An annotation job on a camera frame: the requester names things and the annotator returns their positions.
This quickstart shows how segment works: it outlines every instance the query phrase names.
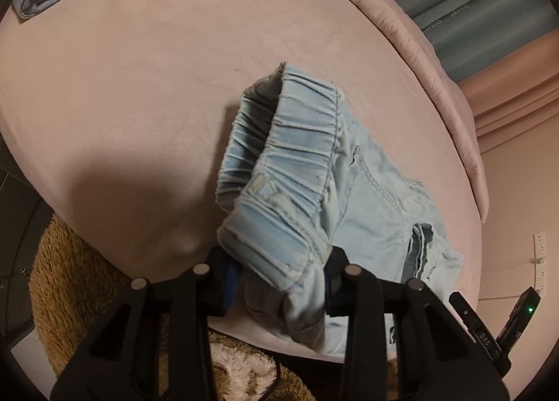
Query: light blue denim shorts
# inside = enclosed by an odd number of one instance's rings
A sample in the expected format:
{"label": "light blue denim shorts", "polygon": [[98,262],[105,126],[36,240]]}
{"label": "light blue denim shorts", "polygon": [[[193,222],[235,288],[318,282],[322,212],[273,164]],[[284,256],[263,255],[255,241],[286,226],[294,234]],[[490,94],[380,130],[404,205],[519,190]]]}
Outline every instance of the light blue denim shorts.
{"label": "light blue denim shorts", "polygon": [[324,313],[332,246],[378,278],[421,278],[444,300],[462,263],[424,187],[399,173],[340,89],[286,63],[242,94],[216,197],[228,212],[220,245],[248,269],[248,309],[318,353],[343,355],[346,343],[347,319]]}

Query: electrical outlet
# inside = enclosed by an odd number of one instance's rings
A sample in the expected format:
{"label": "electrical outlet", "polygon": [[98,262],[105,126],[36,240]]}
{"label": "electrical outlet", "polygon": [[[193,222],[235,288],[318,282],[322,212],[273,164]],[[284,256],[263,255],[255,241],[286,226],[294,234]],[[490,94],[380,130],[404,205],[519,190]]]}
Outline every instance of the electrical outlet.
{"label": "electrical outlet", "polygon": [[536,259],[542,259],[542,262],[536,264],[536,279],[534,282],[534,289],[543,297],[546,294],[546,280],[547,280],[547,264],[546,264],[546,234],[544,231],[534,234],[534,252]]}
{"label": "electrical outlet", "polygon": [[534,234],[534,251],[536,259],[541,257],[546,257],[547,244],[546,244],[546,233],[545,231],[538,232]]}

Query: pink upholstered surface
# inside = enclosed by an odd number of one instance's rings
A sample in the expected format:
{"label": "pink upholstered surface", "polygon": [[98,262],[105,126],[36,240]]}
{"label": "pink upholstered surface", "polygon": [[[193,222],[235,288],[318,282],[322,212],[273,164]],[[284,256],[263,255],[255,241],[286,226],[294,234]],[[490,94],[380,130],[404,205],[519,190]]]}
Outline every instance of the pink upholstered surface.
{"label": "pink upholstered surface", "polygon": [[[128,275],[163,280],[205,257],[238,96],[287,60],[339,85],[424,183],[465,255],[457,288],[477,303],[481,224],[464,165],[414,72],[349,0],[63,0],[24,24],[9,11],[0,46],[0,130],[16,161]],[[216,326],[308,354],[242,312]]]}
{"label": "pink upholstered surface", "polygon": [[431,43],[394,0],[350,1],[392,43],[439,111],[470,178],[483,223],[489,193],[472,110],[464,94],[444,72]]}

